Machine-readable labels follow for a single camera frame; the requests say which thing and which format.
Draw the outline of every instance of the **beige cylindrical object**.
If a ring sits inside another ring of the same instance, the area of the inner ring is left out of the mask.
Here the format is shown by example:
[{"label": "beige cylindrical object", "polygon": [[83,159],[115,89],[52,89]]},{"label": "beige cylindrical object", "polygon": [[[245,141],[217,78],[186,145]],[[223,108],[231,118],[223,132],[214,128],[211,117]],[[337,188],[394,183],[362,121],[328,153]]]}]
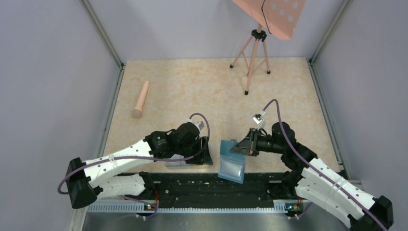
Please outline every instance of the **beige cylindrical object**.
[{"label": "beige cylindrical object", "polygon": [[139,119],[143,112],[143,105],[144,100],[146,99],[147,90],[149,89],[149,81],[144,82],[143,87],[141,88],[141,92],[138,98],[138,102],[136,103],[135,108],[132,110],[132,117]]}]

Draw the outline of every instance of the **pink tripod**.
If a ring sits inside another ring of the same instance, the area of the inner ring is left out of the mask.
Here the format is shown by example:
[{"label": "pink tripod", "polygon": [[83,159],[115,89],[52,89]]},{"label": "pink tripod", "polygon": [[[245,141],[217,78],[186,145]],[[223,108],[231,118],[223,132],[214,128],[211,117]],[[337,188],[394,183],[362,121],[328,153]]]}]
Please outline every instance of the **pink tripod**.
[{"label": "pink tripod", "polygon": [[[247,40],[247,42],[245,43],[245,45],[242,47],[242,49],[240,50],[240,52],[238,53],[237,57],[235,58],[235,60],[231,63],[230,68],[233,68],[235,63],[237,62],[238,58],[241,56],[241,54],[243,55],[243,58],[245,60],[246,63],[246,67],[248,68],[248,73],[246,74],[246,76],[248,77],[248,81],[246,82],[246,88],[245,88],[245,95],[248,95],[249,92],[249,83],[251,82],[251,77],[252,74],[266,61],[267,63],[267,74],[270,74],[270,68],[269,68],[269,59],[268,59],[268,50],[267,50],[267,45],[265,42],[265,39],[267,37],[267,34],[265,31],[262,30],[262,25],[258,24],[258,29],[253,30],[251,33],[251,36],[249,37],[249,39]],[[248,66],[248,62],[246,60],[245,54],[243,53],[243,51],[245,50],[245,48],[248,46],[249,42],[252,40],[252,38],[255,38],[255,43],[254,43],[254,49],[252,50],[252,56],[251,56],[251,61],[249,62],[249,66]],[[256,57],[256,52],[258,51],[258,44],[259,41],[262,41],[263,45],[264,45],[264,52],[265,52],[265,59],[254,69],[254,62],[255,62],[255,57]]]}]

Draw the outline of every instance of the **table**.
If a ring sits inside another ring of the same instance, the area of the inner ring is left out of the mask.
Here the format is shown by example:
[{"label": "table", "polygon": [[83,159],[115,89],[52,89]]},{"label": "table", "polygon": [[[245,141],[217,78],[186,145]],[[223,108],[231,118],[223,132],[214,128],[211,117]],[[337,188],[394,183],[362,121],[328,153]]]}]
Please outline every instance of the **table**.
[{"label": "table", "polygon": [[[262,58],[255,61],[255,66]],[[168,169],[155,162],[128,172],[201,172],[216,173],[219,168],[221,140],[245,137],[255,127],[252,116],[269,100],[280,103],[282,119],[296,133],[297,141],[314,151],[334,171],[339,171],[332,142],[326,127],[306,58],[270,58],[270,75],[261,66],[251,80],[249,94],[244,95],[246,65],[239,59],[176,59],[128,61],[110,126],[104,156],[128,147],[151,132],[177,128],[192,113],[204,114],[211,128],[209,142],[213,166]],[[144,81],[150,81],[149,92],[140,119],[131,111]],[[271,133],[278,121],[274,104],[264,115],[265,130]],[[284,172],[288,168],[280,154],[260,153],[246,157],[245,172]]]}]

